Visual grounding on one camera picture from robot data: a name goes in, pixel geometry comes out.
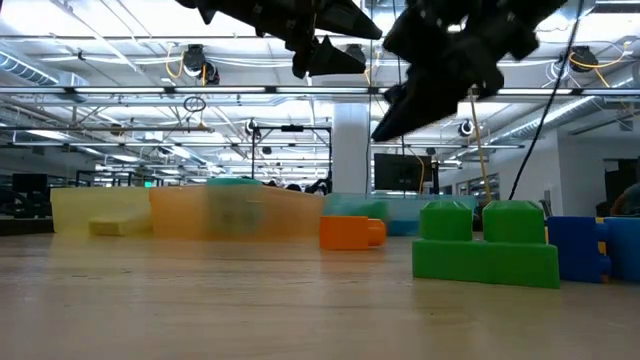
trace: wall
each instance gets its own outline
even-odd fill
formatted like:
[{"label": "wall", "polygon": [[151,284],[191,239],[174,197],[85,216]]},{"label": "wall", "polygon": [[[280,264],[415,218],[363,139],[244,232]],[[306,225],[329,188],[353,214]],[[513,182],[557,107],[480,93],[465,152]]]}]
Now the wall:
[{"label": "wall", "polygon": [[[509,198],[511,187],[522,164],[530,142],[525,142],[522,150],[498,150],[491,155],[487,164],[487,175],[497,173],[500,179],[500,199]],[[480,165],[465,163],[463,170],[446,171],[440,175],[440,185],[453,185],[482,176]],[[551,209],[554,214],[563,213],[558,136],[549,132],[541,138],[529,158],[529,162],[520,178],[515,200],[538,202],[544,198],[546,190],[551,191]]]},{"label": "wall", "polygon": [[0,174],[45,173],[75,179],[77,170],[94,170],[95,159],[80,153],[46,148],[45,155],[31,149],[0,149]]},{"label": "wall", "polygon": [[633,139],[566,136],[559,144],[565,215],[595,216],[595,206],[607,199],[604,160],[640,155],[640,143]]}]

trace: tv screen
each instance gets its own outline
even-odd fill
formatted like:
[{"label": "tv screen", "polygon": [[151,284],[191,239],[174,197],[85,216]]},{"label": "tv screen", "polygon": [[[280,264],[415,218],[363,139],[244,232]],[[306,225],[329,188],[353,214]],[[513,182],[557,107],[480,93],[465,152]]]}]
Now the tv screen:
[{"label": "tv screen", "polygon": [[[432,180],[431,156],[420,156],[424,163],[423,182]],[[374,154],[376,190],[418,191],[422,163],[413,155]]]}]

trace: table surface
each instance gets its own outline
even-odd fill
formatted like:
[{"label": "table surface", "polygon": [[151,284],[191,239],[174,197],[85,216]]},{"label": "table surface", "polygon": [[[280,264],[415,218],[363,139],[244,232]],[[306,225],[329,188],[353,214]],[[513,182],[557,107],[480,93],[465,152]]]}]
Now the table surface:
[{"label": "table surface", "polygon": [[637,359],[640,287],[411,277],[408,239],[0,239],[0,358]]}]

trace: orange translucent block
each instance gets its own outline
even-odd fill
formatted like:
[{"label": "orange translucent block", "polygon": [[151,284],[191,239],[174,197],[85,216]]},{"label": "orange translucent block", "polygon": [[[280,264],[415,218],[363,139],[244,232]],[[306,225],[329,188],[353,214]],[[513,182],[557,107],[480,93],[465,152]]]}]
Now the orange translucent block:
[{"label": "orange translucent block", "polygon": [[152,188],[156,237],[313,242],[324,197],[254,185]]}]

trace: person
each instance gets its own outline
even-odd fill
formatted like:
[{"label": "person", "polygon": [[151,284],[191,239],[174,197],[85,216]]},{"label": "person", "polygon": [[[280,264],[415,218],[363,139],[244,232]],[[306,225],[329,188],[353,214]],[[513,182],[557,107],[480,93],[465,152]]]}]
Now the person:
[{"label": "person", "polygon": [[640,216],[640,158],[638,158],[637,182],[627,188],[611,206],[611,216]]}]

